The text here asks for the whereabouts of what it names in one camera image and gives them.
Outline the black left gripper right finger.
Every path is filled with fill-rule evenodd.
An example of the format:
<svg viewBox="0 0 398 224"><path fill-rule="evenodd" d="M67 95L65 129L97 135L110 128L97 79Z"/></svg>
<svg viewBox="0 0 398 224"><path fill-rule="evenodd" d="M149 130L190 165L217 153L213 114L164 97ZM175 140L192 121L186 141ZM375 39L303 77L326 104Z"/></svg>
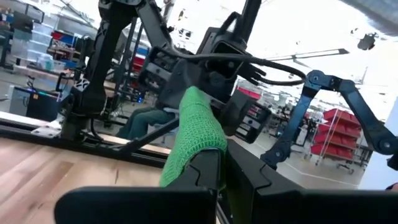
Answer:
<svg viewBox="0 0 398 224"><path fill-rule="evenodd" d="M398 224L398 192L305 189L231 139L225 165L233 224Z"/></svg>

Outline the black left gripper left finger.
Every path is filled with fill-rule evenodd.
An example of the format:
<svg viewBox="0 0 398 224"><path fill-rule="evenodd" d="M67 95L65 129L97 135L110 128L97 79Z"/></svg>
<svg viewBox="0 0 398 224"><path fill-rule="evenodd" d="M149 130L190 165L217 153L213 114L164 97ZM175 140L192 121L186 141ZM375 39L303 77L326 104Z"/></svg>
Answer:
<svg viewBox="0 0 398 224"><path fill-rule="evenodd" d="M206 149L166 187L80 187L61 196L56 224L216 224L221 153Z"/></svg>

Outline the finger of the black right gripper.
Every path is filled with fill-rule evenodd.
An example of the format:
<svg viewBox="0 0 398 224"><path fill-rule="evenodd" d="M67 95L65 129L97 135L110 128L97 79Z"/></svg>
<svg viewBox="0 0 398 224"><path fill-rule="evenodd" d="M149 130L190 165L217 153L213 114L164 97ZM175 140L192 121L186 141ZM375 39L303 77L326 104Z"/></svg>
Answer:
<svg viewBox="0 0 398 224"><path fill-rule="evenodd" d="M200 86L205 69L187 60L180 60L158 97L159 108L178 108L186 90Z"/></svg>
<svg viewBox="0 0 398 224"><path fill-rule="evenodd" d="M232 94L218 116L218 121L225 135L232 136L235 134L237 128L255 102L255 98L241 91L235 91Z"/></svg>

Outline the green elastic bandage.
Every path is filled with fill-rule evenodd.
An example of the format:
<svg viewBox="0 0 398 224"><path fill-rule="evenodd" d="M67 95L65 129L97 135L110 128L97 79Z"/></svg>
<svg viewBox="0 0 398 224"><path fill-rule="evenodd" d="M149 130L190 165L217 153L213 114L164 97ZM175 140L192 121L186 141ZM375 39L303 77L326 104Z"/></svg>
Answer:
<svg viewBox="0 0 398 224"><path fill-rule="evenodd" d="M211 110L210 100L199 88L189 87L179 105L178 132L159 185L166 187L172 183L199 152L217 149L224 155L227 145L224 131Z"/></svg>

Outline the person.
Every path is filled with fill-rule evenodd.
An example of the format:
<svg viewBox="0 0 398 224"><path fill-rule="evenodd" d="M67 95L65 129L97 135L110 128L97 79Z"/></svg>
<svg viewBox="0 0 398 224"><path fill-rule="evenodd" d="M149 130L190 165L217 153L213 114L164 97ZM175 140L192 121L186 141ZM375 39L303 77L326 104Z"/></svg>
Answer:
<svg viewBox="0 0 398 224"><path fill-rule="evenodd" d="M116 137L134 140L147 134L148 126L166 124L175 118L175 113L154 107L139 108L132 112L127 123L119 129Z"/></svg>

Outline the red bin shelf cart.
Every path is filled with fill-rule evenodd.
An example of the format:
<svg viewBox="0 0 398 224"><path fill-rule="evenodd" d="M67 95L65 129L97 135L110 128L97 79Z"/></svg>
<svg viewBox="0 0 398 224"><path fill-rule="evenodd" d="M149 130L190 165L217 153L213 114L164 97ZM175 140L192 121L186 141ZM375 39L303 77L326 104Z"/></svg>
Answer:
<svg viewBox="0 0 398 224"><path fill-rule="evenodd" d="M323 113L323 119L317 124L310 155L317 156L319 165L324 159L336 161L336 168L345 168L354 173L356 143L361 137L361 125L355 115L340 109L331 109Z"/></svg>

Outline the blue storage bin shelf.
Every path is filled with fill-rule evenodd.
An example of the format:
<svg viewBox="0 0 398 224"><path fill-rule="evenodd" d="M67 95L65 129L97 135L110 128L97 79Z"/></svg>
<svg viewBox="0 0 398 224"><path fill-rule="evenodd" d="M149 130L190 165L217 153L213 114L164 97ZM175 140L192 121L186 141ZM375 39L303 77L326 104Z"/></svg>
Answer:
<svg viewBox="0 0 398 224"><path fill-rule="evenodd" d="M66 69L74 69L79 61L80 52L76 51L76 37L60 30L52 31L47 52L65 64Z"/></svg>

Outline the black computer tower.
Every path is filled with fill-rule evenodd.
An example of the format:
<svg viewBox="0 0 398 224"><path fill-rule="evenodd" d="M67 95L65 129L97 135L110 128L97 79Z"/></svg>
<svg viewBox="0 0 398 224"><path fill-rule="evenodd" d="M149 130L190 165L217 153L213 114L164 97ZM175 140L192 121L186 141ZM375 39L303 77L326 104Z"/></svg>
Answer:
<svg viewBox="0 0 398 224"><path fill-rule="evenodd" d="M11 85L8 97L12 114L43 121L53 121L58 116L58 93Z"/></svg>

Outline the clear storage box stack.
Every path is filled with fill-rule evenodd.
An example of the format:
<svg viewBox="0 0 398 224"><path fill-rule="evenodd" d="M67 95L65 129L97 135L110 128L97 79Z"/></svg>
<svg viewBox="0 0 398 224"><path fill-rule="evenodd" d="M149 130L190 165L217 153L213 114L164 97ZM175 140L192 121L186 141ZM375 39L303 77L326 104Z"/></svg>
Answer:
<svg viewBox="0 0 398 224"><path fill-rule="evenodd" d="M23 60L36 61L45 54L52 40L53 27L47 24L34 23L31 32L14 30L11 55Z"/></svg>

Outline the black ceiling spotlight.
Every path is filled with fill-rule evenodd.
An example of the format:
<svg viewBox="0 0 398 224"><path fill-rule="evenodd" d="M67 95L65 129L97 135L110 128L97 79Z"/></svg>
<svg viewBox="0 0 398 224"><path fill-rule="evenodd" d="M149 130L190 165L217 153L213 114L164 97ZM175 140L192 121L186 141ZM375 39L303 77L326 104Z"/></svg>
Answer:
<svg viewBox="0 0 398 224"><path fill-rule="evenodd" d="M359 40L357 44L357 48L361 50L371 50L375 46L376 38L378 37L377 33L368 33L365 34L362 39Z"/></svg>

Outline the black aluminium table frame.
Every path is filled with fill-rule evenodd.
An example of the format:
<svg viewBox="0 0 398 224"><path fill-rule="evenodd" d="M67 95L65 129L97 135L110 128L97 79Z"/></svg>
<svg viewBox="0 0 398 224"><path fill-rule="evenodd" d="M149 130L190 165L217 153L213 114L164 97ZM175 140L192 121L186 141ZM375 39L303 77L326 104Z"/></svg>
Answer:
<svg viewBox="0 0 398 224"><path fill-rule="evenodd" d="M374 151L388 155L390 158L387 161L387 165L394 170L398 170L398 137L393 135L377 120L351 80L343 80L332 75L325 75L318 70L313 70L307 75L301 97L285 131L277 142L261 155L261 160L270 167L276 167L278 163L284 162L289 157L293 133L298 128L299 121L303 119L310 102L320 90L337 91L342 95L361 124L368 145ZM155 167L162 166L165 163L165 155L168 154L168 150L152 146L150 142L163 135L166 131L178 128L179 119L165 124L158 131L150 133L143 140L133 142L112 136L104 136L103 140L98 140L88 133L82 134L83 140L81 141L69 141L59 136L43 138L30 133L41 126L55 125L60 125L60 122L47 123L0 111L0 135L5 135L11 139L122 161L143 162Z"/></svg>

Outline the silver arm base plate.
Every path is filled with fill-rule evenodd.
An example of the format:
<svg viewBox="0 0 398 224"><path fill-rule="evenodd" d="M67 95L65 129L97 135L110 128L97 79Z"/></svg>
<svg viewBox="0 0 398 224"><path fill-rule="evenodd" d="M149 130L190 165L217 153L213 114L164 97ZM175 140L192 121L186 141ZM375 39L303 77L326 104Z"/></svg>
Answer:
<svg viewBox="0 0 398 224"><path fill-rule="evenodd" d="M41 126L39 128L34 129L30 133L34 136L40 136L43 138L54 138L57 137L61 133L61 126Z"/></svg>

